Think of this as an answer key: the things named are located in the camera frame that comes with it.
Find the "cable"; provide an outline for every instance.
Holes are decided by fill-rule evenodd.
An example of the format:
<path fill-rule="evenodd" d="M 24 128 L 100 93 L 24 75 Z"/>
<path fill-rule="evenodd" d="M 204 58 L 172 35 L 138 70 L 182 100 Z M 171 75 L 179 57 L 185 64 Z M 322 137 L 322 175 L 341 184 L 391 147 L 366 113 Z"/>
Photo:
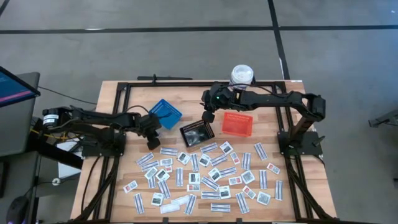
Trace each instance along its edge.
<path fill-rule="evenodd" d="M 52 92 L 52 93 L 55 93 L 55 94 L 58 94 L 58 95 L 61 95 L 61 96 L 64 96 L 64 97 L 67 97 L 67 98 L 70 98 L 70 99 L 73 99 L 73 100 L 77 100 L 77 101 L 83 102 L 83 103 L 89 103 L 89 104 L 92 104 L 92 105 L 97 105 L 96 103 L 92 103 L 92 102 L 85 101 L 85 100 L 79 100 L 79 99 L 77 99 L 77 98 L 74 98 L 74 97 L 71 97 L 71 96 L 68 96 L 68 95 L 59 93 L 59 92 L 54 91 L 54 90 L 50 90 L 50 89 L 48 89 L 48 88 L 44 88 L 44 87 L 41 87 L 41 86 L 39 86 L 39 88 L 41 88 L 41 89 L 43 89 L 43 90 L 50 91 L 50 92 Z"/>
<path fill-rule="evenodd" d="M 262 86 L 251 85 L 251 84 L 236 83 L 236 84 L 232 84 L 232 85 L 222 86 L 222 87 L 220 87 L 220 88 L 227 88 L 227 87 L 236 86 L 236 85 L 244 85 L 244 86 L 250 86 L 250 87 L 257 87 L 257 88 L 260 88 L 260 89 L 262 89 L 262 90 L 267 91 L 267 92 L 270 93 L 272 96 L 276 96 L 276 97 L 278 97 L 278 98 L 286 98 L 285 96 L 280 96 L 280 95 L 278 95 L 278 94 L 276 94 L 276 93 L 273 93 L 272 91 L 267 90 L 266 88 L 264 88 L 264 87 L 262 87 Z"/>
<path fill-rule="evenodd" d="M 143 107 L 143 106 L 141 106 L 141 105 L 130 106 L 130 107 L 127 108 L 127 110 L 124 111 L 124 112 L 127 113 L 130 109 L 135 108 L 135 107 L 140 107 L 140 108 L 144 109 L 144 110 L 149 114 L 149 111 L 147 110 L 147 108 L 145 108 L 145 107 Z"/>
<path fill-rule="evenodd" d="M 84 203 L 85 203 L 85 197 L 86 197 L 86 191 L 87 191 L 87 187 L 88 187 L 88 182 L 90 181 L 91 174 L 93 173 L 95 164 L 97 164 L 97 162 L 98 162 L 99 159 L 100 159 L 100 156 L 98 156 L 98 157 L 95 159 L 94 164 L 91 166 L 90 172 L 88 173 L 85 191 L 83 192 L 83 197 L 82 197 L 82 199 L 81 199 L 80 214 L 83 214 L 83 207 L 84 207 Z"/>

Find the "black tray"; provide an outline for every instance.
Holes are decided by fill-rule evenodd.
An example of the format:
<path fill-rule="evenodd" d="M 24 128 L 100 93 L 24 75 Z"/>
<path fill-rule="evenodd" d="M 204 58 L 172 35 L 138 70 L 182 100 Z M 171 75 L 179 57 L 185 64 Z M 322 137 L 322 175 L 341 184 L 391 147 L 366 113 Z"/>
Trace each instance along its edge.
<path fill-rule="evenodd" d="M 180 128 L 180 132 L 187 147 L 197 145 L 215 136 L 210 123 L 204 120 L 184 126 Z"/>

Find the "mouse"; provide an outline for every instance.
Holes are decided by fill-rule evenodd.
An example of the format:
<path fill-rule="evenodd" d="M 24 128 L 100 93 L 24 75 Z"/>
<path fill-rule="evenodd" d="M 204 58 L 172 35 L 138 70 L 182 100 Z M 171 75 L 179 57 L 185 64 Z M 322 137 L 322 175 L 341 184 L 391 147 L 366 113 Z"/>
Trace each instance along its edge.
<path fill-rule="evenodd" d="M 15 198 L 8 208 L 6 224 L 21 224 L 25 219 L 28 204 L 25 196 Z"/>

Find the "wooden tabletop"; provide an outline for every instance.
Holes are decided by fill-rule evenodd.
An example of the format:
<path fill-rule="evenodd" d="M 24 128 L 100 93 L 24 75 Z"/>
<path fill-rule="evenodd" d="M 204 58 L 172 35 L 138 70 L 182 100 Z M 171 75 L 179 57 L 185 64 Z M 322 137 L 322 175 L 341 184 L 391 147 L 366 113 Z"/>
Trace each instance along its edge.
<path fill-rule="evenodd" d="M 116 92 L 116 81 L 105 81 L 102 84 L 101 92 L 99 94 L 98 105 L 96 110 L 104 113 L 112 113 L 114 105 L 114 97 Z M 302 82 L 286 81 L 287 91 L 301 91 L 304 92 Z M 111 216 L 112 222 L 161 222 L 162 217 L 169 217 L 170 222 L 235 222 L 237 218 L 242 218 L 244 222 L 271 222 L 271 221 L 293 221 L 294 211 L 292 205 L 292 199 L 290 196 L 289 182 L 287 178 L 287 171 L 283 156 L 279 153 L 279 147 L 277 142 L 277 132 L 279 130 L 275 108 L 258 108 L 254 111 L 243 112 L 253 116 L 253 130 L 252 136 L 244 138 L 238 136 L 232 136 L 221 132 L 221 125 L 225 110 L 218 110 L 215 115 L 215 121 L 211 124 L 211 127 L 215 133 L 215 138 L 210 139 L 200 145 L 186 148 L 183 138 L 181 137 L 180 130 L 182 126 L 186 126 L 190 123 L 201 119 L 203 112 L 203 106 L 201 102 L 201 96 L 204 90 L 208 87 L 134 87 L 131 90 L 131 96 L 129 100 L 129 106 L 142 105 L 146 108 L 151 109 L 160 99 L 165 99 L 176 107 L 183 117 L 181 120 L 172 128 L 172 130 L 161 129 L 160 141 L 162 147 L 174 147 L 179 151 L 187 153 L 197 153 L 198 158 L 201 156 L 200 147 L 217 142 L 218 145 L 228 141 L 233 147 L 234 151 L 238 154 L 242 161 L 243 153 L 250 152 L 252 154 L 251 159 L 251 170 L 255 175 L 256 180 L 248 184 L 248 186 L 258 194 L 259 191 L 263 191 L 272 196 L 269 205 L 265 206 L 256 201 L 256 198 L 251 200 L 246 197 L 246 201 L 249 205 L 250 212 L 241 214 L 238 203 L 236 201 L 235 194 L 242 191 L 244 184 L 232 185 L 231 195 L 232 197 L 224 200 L 203 200 L 200 198 L 200 192 L 187 192 L 186 184 L 188 184 L 188 173 L 192 172 L 192 166 L 189 162 L 186 166 L 182 165 L 177 161 L 176 157 L 173 157 L 173 172 L 170 173 L 170 179 L 167 181 L 171 191 L 171 199 L 181 197 L 188 194 L 195 194 L 197 201 L 193 209 L 192 215 L 188 216 L 184 214 L 185 205 L 182 205 L 181 210 L 172 213 L 160 214 L 160 208 L 150 204 L 152 195 L 154 192 L 160 192 L 159 188 L 149 189 L 147 179 L 144 177 L 144 173 L 141 172 L 139 166 L 136 165 L 136 161 L 143 155 L 149 152 L 146 146 L 146 139 L 138 137 L 134 133 L 127 134 L 127 145 L 124 151 L 124 155 L 120 159 L 118 176 L 116 182 L 116 191 L 113 200 L 113 211 Z M 264 90 L 258 88 L 250 88 L 251 91 L 258 93 L 264 93 Z M 145 111 L 140 108 L 133 108 L 131 111 L 139 112 L 144 114 Z M 300 119 L 300 115 L 297 111 L 292 110 L 293 120 L 296 123 Z M 286 116 L 284 109 L 282 109 L 282 116 L 285 120 L 285 127 L 287 126 Z M 257 155 L 254 144 L 261 142 L 264 149 L 267 152 L 268 159 L 261 161 Z M 152 152 L 155 155 L 154 160 L 166 159 L 171 156 L 160 155 L 160 147 L 154 149 Z M 221 155 L 220 149 L 208 153 L 210 157 L 216 157 Z M 81 199 L 85 188 L 86 180 L 91 166 L 93 165 L 95 158 L 85 159 L 83 168 L 81 171 L 80 181 L 76 192 L 75 202 L 73 204 L 71 218 L 75 218 L 80 214 Z M 308 189 L 311 194 L 315 197 L 317 202 L 323 207 L 323 209 L 331 216 L 336 216 L 335 208 L 333 205 L 328 179 L 326 176 L 325 168 L 322 163 L 314 158 L 313 156 L 302 156 L 303 168 L 307 179 Z M 268 163 L 273 163 L 280 168 L 280 174 L 276 175 L 271 171 L 267 172 L 268 176 L 268 189 L 261 190 L 259 185 L 259 170 L 266 169 Z M 100 159 L 93 170 L 88 190 L 85 198 L 85 206 L 88 205 L 92 197 L 97 191 L 98 182 L 101 173 L 102 159 Z M 234 166 L 231 158 L 228 156 L 228 161 L 223 162 L 217 166 L 219 169 Z M 184 187 L 175 186 L 175 170 L 177 167 L 183 167 L 184 176 Z M 241 165 L 236 165 L 238 170 L 236 175 L 229 177 L 236 177 L 243 173 Z M 208 176 L 208 172 L 212 169 L 211 166 L 203 167 L 200 165 L 201 177 Z M 225 177 L 217 181 L 220 186 L 228 185 L 228 178 Z M 138 188 L 129 192 L 124 193 L 123 187 L 136 180 Z M 283 201 L 275 200 L 275 181 L 283 180 Z M 202 190 L 210 190 L 204 184 L 201 184 Z M 297 189 L 298 199 L 300 202 L 300 209 L 302 216 L 305 217 L 305 210 L 303 206 L 302 195 Z M 141 193 L 145 213 L 138 215 L 134 205 L 134 194 Z M 103 203 L 101 203 L 101 213 L 99 217 L 104 217 L 105 204 L 108 196 L 108 192 L 105 192 L 103 197 Z M 231 213 L 211 212 L 211 202 L 222 202 L 231 204 Z M 165 199 L 163 204 L 170 203 L 170 199 Z"/>

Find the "concrete floor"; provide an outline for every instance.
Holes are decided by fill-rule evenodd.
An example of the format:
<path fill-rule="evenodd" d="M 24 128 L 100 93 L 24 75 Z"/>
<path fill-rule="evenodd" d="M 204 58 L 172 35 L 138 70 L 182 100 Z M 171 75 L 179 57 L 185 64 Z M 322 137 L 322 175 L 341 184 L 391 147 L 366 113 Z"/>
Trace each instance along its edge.
<path fill-rule="evenodd" d="M 398 24 L 396 1 L 274 2 L 280 26 Z M 272 25 L 267 1 L 10 0 L 0 17 L 0 30 L 250 25 Z M 338 216 L 396 223 L 395 128 L 373 129 L 368 119 L 397 109 L 398 30 L 283 31 L 281 36 L 291 79 L 303 80 L 307 92 L 327 101 L 326 120 L 316 127 L 326 135 L 322 146 Z M 97 100 L 103 80 L 153 73 L 228 78 L 236 64 L 245 63 L 257 79 L 282 78 L 273 31 L 15 34 L 0 35 L 0 49 L 3 67 L 40 72 L 39 85 L 88 101 Z M 68 105 L 92 108 L 43 90 L 34 113 Z M 75 188 L 72 182 L 63 194 L 41 198 L 38 218 L 67 220 Z"/>

